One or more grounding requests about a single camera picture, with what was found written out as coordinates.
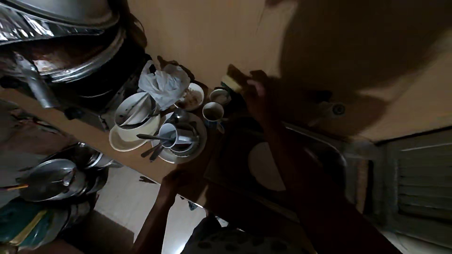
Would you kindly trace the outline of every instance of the hand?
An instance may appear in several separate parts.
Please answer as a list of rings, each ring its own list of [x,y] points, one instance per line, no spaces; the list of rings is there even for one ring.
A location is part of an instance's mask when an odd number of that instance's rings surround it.
[[[170,208],[174,204],[178,189],[187,185],[191,178],[191,174],[183,169],[171,171],[162,180],[156,203]]]
[[[247,80],[247,83],[250,86],[244,92],[243,97],[245,98],[248,111],[261,125],[271,122],[272,113],[264,85],[255,80]]]

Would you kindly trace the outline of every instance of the food residue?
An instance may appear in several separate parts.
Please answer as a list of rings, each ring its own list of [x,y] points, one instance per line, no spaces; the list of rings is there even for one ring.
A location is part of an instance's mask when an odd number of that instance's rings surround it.
[[[199,105],[201,98],[202,94],[199,91],[188,88],[182,98],[180,98],[175,104],[179,108],[193,108]]]

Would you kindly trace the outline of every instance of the person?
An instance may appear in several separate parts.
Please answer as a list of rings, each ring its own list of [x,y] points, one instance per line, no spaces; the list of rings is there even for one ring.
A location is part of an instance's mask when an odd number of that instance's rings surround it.
[[[272,111],[262,83],[248,80],[244,94],[250,114],[260,123],[295,212],[314,248],[320,254],[400,253],[378,230],[366,221],[319,165],[307,153],[290,148],[286,128]],[[179,187],[188,175],[175,170],[163,178],[157,200],[147,217],[133,253],[160,253],[168,211]],[[300,249],[274,238],[255,238],[228,227],[221,228],[212,215],[193,230],[183,254],[198,253],[300,253]]]

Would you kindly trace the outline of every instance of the bowl with food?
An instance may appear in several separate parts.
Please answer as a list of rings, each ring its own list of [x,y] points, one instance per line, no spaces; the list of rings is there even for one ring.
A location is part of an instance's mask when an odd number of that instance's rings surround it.
[[[204,91],[195,84],[190,83],[187,90],[185,90],[182,97],[174,103],[177,108],[185,109],[186,111],[193,111],[202,105],[204,101]]]

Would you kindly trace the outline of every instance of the plastic bag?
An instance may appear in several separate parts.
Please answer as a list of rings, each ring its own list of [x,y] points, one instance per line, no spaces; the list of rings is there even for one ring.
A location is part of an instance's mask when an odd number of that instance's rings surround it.
[[[138,87],[148,92],[159,106],[165,110],[182,97],[190,84],[190,78],[180,66],[168,64],[161,71],[151,73],[149,67],[154,62],[149,60],[141,71]]]

